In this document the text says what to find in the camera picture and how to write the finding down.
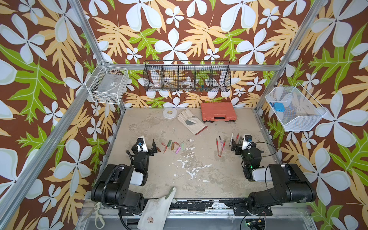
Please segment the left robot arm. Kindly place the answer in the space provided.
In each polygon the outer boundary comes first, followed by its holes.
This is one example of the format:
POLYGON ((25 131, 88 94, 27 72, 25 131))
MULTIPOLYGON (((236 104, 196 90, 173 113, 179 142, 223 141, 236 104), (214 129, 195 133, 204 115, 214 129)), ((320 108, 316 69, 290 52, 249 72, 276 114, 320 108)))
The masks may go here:
POLYGON ((144 186, 148 179, 149 160, 158 152, 155 141, 148 148, 139 137, 131 150, 126 150, 130 164, 108 164, 91 191, 91 200, 105 208, 120 208, 139 215, 144 209, 144 197, 129 190, 129 186, 144 186))

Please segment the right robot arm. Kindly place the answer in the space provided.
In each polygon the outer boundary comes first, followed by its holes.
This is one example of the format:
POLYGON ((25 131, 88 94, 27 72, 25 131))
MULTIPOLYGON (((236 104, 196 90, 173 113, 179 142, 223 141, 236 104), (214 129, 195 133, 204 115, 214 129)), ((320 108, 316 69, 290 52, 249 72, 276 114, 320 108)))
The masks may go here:
POLYGON ((307 203, 315 201, 316 189, 296 164, 270 164, 261 167, 263 151, 256 147, 254 142, 246 145, 232 141, 231 151, 240 155, 242 170, 245 178, 250 182, 272 182, 273 187, 267 187, 264 191, 251 192, 246 202, 233 205, 236 215, 246 211, 252 215, 265 212, 271 215, 271 206, 286 203, 307 203))

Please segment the aluminium frame post right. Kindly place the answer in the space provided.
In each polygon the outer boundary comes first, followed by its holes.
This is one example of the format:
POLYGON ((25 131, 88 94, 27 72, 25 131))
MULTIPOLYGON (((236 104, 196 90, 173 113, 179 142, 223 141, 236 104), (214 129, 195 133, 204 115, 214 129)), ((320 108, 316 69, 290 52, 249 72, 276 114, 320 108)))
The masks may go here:
POLYGON ((269 94, 274 86, 275 83, 278 81, 280 77, 282 77, 283 72, 286 70, 286 65, 290 62, 293 53, 297 50, 300 43, 302 42, 304 36, 306 35, 307 31, 311 27, 312 23, 314 22, 314 19, 318 16, 321 8, 324 6, 325 1, 322 0, 316 0, 314 1, 314 4, 308 11, 306 17, 304 18, 303 22, 301 23, 298 31, 296 32, 295 37, 293 38, 283 60, 280 62, 280 65, 278 66, 278 69, 275 71, 273 77, 271 78, 269 84, 267 85, 266 89, 264 90, 263 94, 260 97, 259 102, 257 103, 257 106, 255 108, 255 111, 258 112, 262 109, 266 95, 269 94))

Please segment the white tape roll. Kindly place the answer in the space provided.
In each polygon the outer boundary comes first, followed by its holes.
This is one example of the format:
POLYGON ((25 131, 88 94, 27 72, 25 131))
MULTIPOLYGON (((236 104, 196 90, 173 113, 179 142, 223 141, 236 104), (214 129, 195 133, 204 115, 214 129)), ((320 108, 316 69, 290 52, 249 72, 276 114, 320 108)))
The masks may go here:
POLYGON ((163 116, 165 119, 174 119, 177 116, 177 110, 175 108, 165 108, 163 116))

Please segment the white marker pen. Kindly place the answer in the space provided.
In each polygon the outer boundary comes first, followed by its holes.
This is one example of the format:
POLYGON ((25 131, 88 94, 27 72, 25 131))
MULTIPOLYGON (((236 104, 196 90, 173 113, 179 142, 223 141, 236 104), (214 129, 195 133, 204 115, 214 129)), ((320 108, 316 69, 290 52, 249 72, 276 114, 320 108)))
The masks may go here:
POLYGON ((229 141, 229 147, 231 147, 231 146, 232 146, 233 135, 234 135, 234 132, 233 132, 233 133, 232 133, 232 135, 231 135, 231 138, 230 138, 230 141, 229 141))

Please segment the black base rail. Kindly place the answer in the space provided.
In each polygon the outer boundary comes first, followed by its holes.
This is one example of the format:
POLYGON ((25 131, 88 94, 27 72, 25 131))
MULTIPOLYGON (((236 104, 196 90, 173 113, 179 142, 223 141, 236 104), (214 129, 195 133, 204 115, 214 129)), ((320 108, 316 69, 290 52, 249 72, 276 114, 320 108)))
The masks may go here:
POLYGON ((169 208, 171 213, 215 214, 244 216, 247 212, 247 198, 188 198, 177 199, 169 208))

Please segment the beige work glove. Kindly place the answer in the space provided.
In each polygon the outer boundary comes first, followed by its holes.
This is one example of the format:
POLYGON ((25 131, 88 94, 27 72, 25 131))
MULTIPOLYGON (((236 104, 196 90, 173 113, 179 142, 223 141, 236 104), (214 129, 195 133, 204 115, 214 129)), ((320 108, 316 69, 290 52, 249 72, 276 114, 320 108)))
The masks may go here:
POLYGON ((182 111, 177 119, 194 135, 198 135, 208 126, 199 120, 189 109, 182 111))

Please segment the blue object in basket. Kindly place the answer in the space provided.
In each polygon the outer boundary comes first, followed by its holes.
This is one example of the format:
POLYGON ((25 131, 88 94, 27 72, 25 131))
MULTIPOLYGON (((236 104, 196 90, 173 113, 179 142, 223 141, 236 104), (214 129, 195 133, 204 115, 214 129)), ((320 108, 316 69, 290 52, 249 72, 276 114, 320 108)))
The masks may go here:
POLYGON ((285 107, 283 105, 283 103, 280 102, 275 102, 273 103, 273 108, 275 109, 276 112, 285 112, 285 107))

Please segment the white green glove front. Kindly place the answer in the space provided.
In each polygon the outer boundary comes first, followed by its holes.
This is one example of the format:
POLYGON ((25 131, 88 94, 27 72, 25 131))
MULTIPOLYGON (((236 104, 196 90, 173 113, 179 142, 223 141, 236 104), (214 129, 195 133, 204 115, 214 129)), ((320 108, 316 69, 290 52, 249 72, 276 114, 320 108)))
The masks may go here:
POLYGON ((172 187, 166 196, 148 200, 137 228, 139 230, 163 230, 176 191, 176 187, 172 187))

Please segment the red plastic tool case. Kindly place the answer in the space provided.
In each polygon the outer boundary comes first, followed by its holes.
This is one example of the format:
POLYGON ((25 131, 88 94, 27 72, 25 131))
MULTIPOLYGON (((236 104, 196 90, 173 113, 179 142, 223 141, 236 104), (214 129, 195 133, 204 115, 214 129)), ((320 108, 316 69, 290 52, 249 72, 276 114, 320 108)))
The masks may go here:
POLYGON ((203 122, 235 122, 237 115, 231 102, 212 102, 201 104, 203 122))

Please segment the aluminium frame post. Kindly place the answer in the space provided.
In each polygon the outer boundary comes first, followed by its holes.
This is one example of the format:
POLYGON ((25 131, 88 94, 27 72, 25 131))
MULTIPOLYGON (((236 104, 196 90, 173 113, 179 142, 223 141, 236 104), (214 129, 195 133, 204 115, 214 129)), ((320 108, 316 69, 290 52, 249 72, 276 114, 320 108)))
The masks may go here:
POLYGON ((314 19, 318 16, 321 8, 324 6, 325 1, 322 0, 316 0, 314 1, 314 4, 308 11, 306 17, 304 18, 303 22, 301 23, 298 31, 296 32, 295 37, 293 38, 283 60, 280 62, 280 65, 278 66, 278 69, 275 71, 273 77, 271 78, 269 84, 267 85, 266 89, 264 90, 263 94, 260 97, 259 102, 257 103, 257 106, 255 108, 255 111, 258 112, 262 109, 266 95, 269 94, 274 86, 275 83, 278 81, 280 77, 282 77, 283 72, 286 70, 286 65, 290 62, 293 53, 297 50, 300 43, 302 42, 304 36, 306 35, 307 31, 311 27, 312 23, 314 22, 314 19))
MULTIPOLYGON (((102 51, 101 51, 101 49, 98 45, 98 42, 97 42, 97 40, 96 40, 96 38, 93 34, 92 28, 91 28, 88 20, 86 19, 86 15, 85 15, 85 13, 82 9, 82 5, 81 5, 80 1, 68 1, 68 3, 71 5, 71 9, 74 10, 74 13, 75 13, 76 17, 77 17, 78 21, 81 24, 81 28, 82 28, 82 31, 85 35, 86 41, 90 45, 90 49, 91 49, 92 54, 95 55, 97 65, 99 63, 106 63, 108 65, 115 65, 115 64, 111 64, 111 63, 107 62, 104 59, 103 53, 102 53, 102 51)), ((119 106, 122 113, 125 112, 126 107, 124 105, 123 100, 121 100, 120 104, 116 104, 116 105, 119 106)))

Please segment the aluminium frame post left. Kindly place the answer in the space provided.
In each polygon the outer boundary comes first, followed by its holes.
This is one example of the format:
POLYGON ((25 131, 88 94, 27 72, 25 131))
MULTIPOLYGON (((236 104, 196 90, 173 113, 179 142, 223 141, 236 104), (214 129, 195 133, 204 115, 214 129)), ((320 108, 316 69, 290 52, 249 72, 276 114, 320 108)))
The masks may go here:
MULTIPOLYGON (((101 51, 101 49, 98 45, 98 42, 97 42, 97 40, 96 40, 96 38, 93 34, 92 28, 91 28, 88 20, 86 19, 86 15, 85 15, 85 13, 82 9, 82 5, 81 5, 80 1, 68 1, 68 3, 71 5, 71 9, 74 10, 74 13, 75 13, 76 17, 77 17, 78 21, 81 24, 81 28, 82 28, 82 31, 85 35, 86 41, 90 45, 90 49, 91 49, 92 54, 95 55, 97 65, 99 63, 106 63, 108 65, 115 65, 115 64, 111 64, 111 63, 107 62, 104 59, 103 53, 102 53, 102 51, 101 51)), ((119 106, 122 113, 125 112, 126 107, 124 105, 123 100, 121 100, 120 104, 116 104, 116 105, 119 106)))

